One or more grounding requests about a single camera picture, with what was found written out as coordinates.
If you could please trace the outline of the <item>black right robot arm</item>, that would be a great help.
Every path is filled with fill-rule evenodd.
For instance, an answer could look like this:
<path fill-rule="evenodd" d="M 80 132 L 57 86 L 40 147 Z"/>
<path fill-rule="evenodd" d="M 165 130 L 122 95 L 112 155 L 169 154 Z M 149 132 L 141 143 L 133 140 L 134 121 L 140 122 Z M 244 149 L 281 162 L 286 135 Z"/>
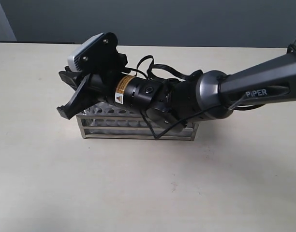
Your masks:
<path fill-rule="evenodd" d="M 57 108 L 65 119 L 99 102 L 139 114 L 163 132 L 188 123 L 224 119 L 270 103 L 296 101 L 296 45 L 284 55 L 235 74 L 196 70 L 185 75 L 152 61 L 146 72 L 127 67 L 114 33 L 100 33 L 81 44 L 59 72 L 74 95 Z"/>

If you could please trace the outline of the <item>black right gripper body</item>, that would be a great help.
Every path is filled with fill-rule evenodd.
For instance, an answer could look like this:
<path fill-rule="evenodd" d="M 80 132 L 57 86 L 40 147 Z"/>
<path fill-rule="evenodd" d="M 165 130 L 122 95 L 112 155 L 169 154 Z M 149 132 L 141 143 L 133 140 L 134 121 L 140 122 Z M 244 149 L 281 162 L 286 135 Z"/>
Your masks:
<path fill-rule="evenodd" d="M 105 102 L 130 111 L 146 111 L 162 86 L 161 78 L 147 80 L 121 72 L 90 74 L 87 107 Z"/>

